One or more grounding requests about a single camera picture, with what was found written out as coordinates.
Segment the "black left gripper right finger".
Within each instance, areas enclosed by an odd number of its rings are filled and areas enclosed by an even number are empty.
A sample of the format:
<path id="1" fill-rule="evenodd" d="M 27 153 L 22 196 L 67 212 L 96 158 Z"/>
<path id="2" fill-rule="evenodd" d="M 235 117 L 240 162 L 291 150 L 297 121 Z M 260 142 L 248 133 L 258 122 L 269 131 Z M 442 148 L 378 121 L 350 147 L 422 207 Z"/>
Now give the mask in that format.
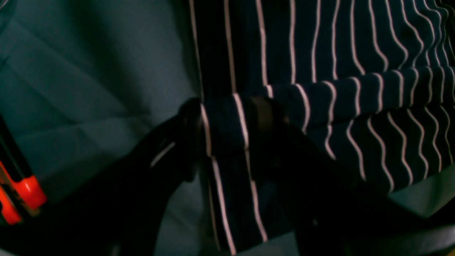
<path id="1" fill-rule="evenodd" d="M 423 219 L 320 152 L 278 102 L 249 99 L 252 179 L 273 182 L 301 256 L 448 256 L 454 202 Z"/>

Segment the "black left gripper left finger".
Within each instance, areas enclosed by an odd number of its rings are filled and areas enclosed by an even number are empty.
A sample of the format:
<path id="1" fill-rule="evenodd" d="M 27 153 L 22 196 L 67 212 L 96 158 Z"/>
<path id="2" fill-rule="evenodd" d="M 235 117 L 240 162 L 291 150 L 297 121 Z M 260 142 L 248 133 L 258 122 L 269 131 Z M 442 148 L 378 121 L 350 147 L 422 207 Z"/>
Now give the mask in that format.
<path id="1" fill-rule="evenodd" d="M 192 182 L 203 157 L 200 100 L 154 128 L 125 157 L 37 217 L 1 228 L 18 256 L 151 256 L 168 201 Z"/>

